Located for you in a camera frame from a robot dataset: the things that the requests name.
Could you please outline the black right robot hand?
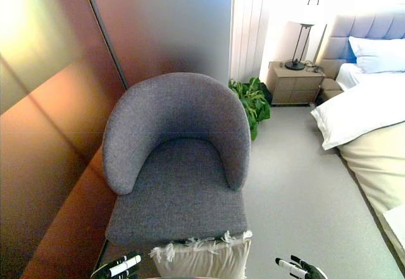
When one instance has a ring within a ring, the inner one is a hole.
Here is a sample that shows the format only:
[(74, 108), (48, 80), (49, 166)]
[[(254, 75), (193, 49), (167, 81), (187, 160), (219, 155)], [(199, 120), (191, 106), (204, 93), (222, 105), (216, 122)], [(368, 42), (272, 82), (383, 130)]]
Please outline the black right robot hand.
[(304, 279), (327, 279), (325, 272), (317, 266), (307, 263), (305, 260), (301, 258), (291, 255), (290, 262), (281, 259), (279, 257), (275, 258), (276, 264), (288, 270), (289, 275), (294, 278), (304, 278)]

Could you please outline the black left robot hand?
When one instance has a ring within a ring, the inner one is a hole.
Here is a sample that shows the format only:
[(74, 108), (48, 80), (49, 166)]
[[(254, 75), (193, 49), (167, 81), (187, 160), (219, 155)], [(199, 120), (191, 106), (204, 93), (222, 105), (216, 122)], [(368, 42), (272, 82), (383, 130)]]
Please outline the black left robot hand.
[(128, 278), (136, 271), (141, 260), (142, 254), (137, 252), (124, 255), (99, 267), (90, 278)]

